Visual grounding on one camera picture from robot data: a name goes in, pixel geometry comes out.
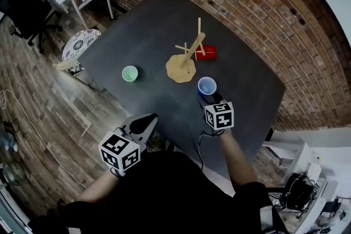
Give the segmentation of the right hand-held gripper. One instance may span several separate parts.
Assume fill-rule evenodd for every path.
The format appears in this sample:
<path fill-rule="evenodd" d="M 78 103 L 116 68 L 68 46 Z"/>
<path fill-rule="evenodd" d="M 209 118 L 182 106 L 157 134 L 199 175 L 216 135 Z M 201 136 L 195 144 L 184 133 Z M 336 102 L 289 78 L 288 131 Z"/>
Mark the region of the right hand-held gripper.
<path fill-rule="evenodd" d="M 214 130 L 232 128 L 234 126 L 234 109 L 232 102 L 223 102 L 223 97 L 218 92 L 212 94 L 215 105 L 206 106 L 206 100 L 197 94 L 200 107 L 204 107 L 206 123 Z"/>

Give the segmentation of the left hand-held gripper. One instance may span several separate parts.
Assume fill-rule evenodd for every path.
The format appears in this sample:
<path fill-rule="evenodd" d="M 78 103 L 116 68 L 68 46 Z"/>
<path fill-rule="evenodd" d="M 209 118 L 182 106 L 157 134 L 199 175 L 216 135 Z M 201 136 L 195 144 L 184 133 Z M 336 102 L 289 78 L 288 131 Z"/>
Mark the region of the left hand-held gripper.
<path fill-rule="evenodd" d="M 157 123 L 158 115 L 155 113 L 143 113 L 125 120 L 122 129 L 130 132 L 130 136 L 138 144 L 120 134 L 107 132 L 98 145 L 102 161 L 116 175 L 124 176 L 127 170 L 140 162 L 140 145 L 149 141 Z"/>

